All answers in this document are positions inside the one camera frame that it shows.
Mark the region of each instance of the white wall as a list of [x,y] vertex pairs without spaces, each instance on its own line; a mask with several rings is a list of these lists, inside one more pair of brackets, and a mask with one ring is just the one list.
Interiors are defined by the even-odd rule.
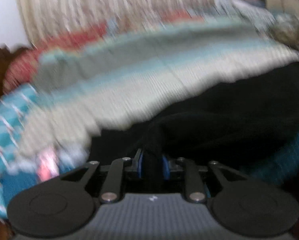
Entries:
[[0,0],[0,46],[29,46],[16,0]]

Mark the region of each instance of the black round motor cover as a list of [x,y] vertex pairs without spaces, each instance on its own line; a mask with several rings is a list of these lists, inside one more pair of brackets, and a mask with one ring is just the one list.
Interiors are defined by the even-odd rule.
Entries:
[[212,202],[216,220],[228,230],[250,237],[280,235],[299,218],[298,202],[289,194],[264,182],[231,182]]
[[8,219],[17,233],[37,238],[65,236],[95,211],[92,197],[78,183],[43,183],[22,191],[8,205]]

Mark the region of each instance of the black garment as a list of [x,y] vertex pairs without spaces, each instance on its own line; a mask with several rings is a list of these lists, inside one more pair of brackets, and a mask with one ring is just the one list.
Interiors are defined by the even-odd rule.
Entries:
[[238,169],[275,153],[299,130],[299,63],[261,76],[221,83],[174,103],[126,131],[102,130],[89,160],[110,164],[144,154],[144,175],[162,178],[161,155],[217,160]]

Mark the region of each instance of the screw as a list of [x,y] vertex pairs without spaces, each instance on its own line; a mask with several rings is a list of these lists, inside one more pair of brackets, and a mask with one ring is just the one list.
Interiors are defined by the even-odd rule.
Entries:
[[101,198],[106,202],[111,202],[117,199],[117,195],[113,192],[106,192],[102,194]]
[[206,198],[206,195],[202,192],[193,192],[189,195],[189,198],[195,202],[200,202]]

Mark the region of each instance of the gray ribbed surface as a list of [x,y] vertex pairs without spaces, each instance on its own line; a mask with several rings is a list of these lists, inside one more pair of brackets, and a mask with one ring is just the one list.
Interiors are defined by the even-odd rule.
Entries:
[[[221,227],[207,207],[184,201],[180,194],[126,194],[124,200],[103,205],[76,233],[57,240],[244,240]],[[33,238],[17,236],[15,240]],[[268,238],[292,240],[290,234]]]

